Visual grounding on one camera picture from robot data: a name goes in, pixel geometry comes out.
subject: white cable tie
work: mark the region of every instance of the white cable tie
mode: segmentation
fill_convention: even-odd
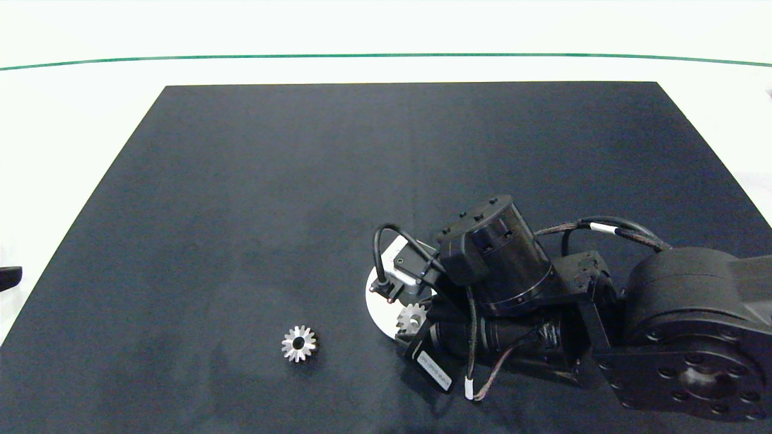
[[[598,232],[606,232],[615,234],[617,233],[616,226],[604,225],[603,223],[590,223],[590,229]]]
[[[475,400],[475,381],[469,377],[464,376],[464,396],[469,401]]]

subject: black tabletop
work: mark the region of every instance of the black tabletop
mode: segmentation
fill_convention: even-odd
[[[772,429],[509,373],[473,405],[407,369],[365,306],[371,231],[393,221],[432,241],[499,193],[533,229],[619,215],[675,246],[772,253],[656,83],[168,87],[0,350],[0,432]],[[573,242],[621,285],[649,254],[597,233]],[[280,342],[301,324],[320,351],[294,365]]]

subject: black cable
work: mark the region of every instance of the black cable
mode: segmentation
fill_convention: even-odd
[[[632,220],[627,220],[622,217],[616,217],[614,215],[591,215],[590,217],[584,217],[583,219],[579,219],[579,223],[611,223],[612,225],[617,225],[622,228],[627,229],[633,229],[638,232],[643,232],[644,234],[659,239],[657,235],[655,235],[649,228],[643,226],[640,223],[633,222]]]
[[[475,370],[475,353],[477,352],[477,307],[472,295],[472,288],[466,287],[466,298],[469,300],[469,360],[466,366],[466,377],[472,379]]]
[[[531,342],[529,337],[537,336],[538,335],[538,328],[534,328],[533,330],[529,331],[528,333],[525,333],[524,335],[518,337],[512,344],[510,344],[509,347],[504,350],[503,353],[499,356],[499,360],[496,361],[496,364],[493,365],[493,369],[491,369],[490,375],[488,375],[488,379],[486,380],[485,384],[482,385],[480,388],[480,391],[474,394],[474,400],[475,401],[482,401],[485,399],[486,395],[488,395],[488,391],[490,390],[490,387],[493,385],[493,382],[496,380],[496,376],[499,374],[499,371],[501,370],[501,367],[504,365],[504,362],[507,358],[517,349],[522,347],[525,344],[528,344]]]
[[[573,229],[566,229],[565,232],[563,232],[563,236],[560,238],[560,255],[561,256],[568,256],[568,237],[571,236],[571,232],[573,232]]]
[[[571,237],[571,233],[576,229],[593,229],[591,223],[613,225],[615,227],[615,235],[651,247],[655,252],[672,249],[672,246],[670,246],[667,242],[662,241],[662,239],[659,238],[654,232],[652,232],[651,229],[641,225],[640,223],[633,222],[632,220],[623,219],[622,217],[615,217],[613,215],[593,215],[583,219],[578,219],[576,222],[565,222],[559,225],[550,226],[548,228],[538,230],[533,234],[540,236],[562,232],[563,237],[560,240],[560,254],[562,256],[568,256],[568,241]]]
[[[445,272],[445,268],[442,267],[442,264],[440,264],[431,253],[427,252],[426,249],[424,249],[424,247],[418,241],[416,241],[412,235],[394,223],[384,223],[383,225],[378,226],[378,228],[375,230],[375,234],[373,235],[373,261],[375,262],[375,273],[378,275],[379,284],[385,285],[388,283],[386,272],[384,271],[383,259],[381,258],[381,234],[386,229],[390,229],[401,235],[403,238],[407,239],[408,243],[413,247],[413,249],[415,249],[416,252],[418,252],[419,255],[423,256],[424,259],[432,263],[432,266],[437,270],[441,271],[442,273]]]

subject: screw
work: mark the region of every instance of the screw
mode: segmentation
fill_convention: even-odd
[[[684,402],[689,399],[689,394],[681,390],[674,390],[670,392],[670,395],[678,402]]]
[[[700,364],[705,361],[702,354],[687,354],[683,359],[686,361],[686,364]]]
[[[676,372],[670,368],[660,368],[657,370],[659,376],[668,380],[672,380],[676,377]]]
[[[722,415],[729,411],[729,406],[723,402],[716,402],[715,404],[711,404],[710,411],[716,413],[717,415]]]
[[[742,377],[748,373],[748,369],[741,365],[730,366],[726,371],[729,372],[729,375],[732,375],[733,377]]]
[[[650,341],[658,342],[662,340],[662,332],[655,328],[652,328],[651,330],[646,332],[646,337]]]
[[[751,402],[758,401],[759,399],[761,399],[761,397],[759,396],[758,393],[750,391],[750,392],[741,393],[740,399],[742,399],[743,402],[747,402],[748,404],[750,404]]]
[[[753,410],[752,412],[748,412],[745,415],[745,418],[748,420],[761,420],[767,417],[767,413],[762,412],[761,410]]]
[[[721,337],[724,337],[725,339],[729,339],[730,341],[736,341],[737,338],[740,337],[740,334],[738,334],[737,331],[734,329],[725,328],[721,330]]]

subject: small silver gear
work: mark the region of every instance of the small silver gear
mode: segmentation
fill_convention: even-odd
[[[289,329],[289,334],[284,335],[282,341],[282,351],[288,361],[300,363],[310,357],[312,351],[316,351],[317,340],[313,337],[314,333],[310,328],[302,325],[300,327]]]
[[[397,334],[416,334],[426,320],[426,309],[418,303],[405,306],[397,317]]]

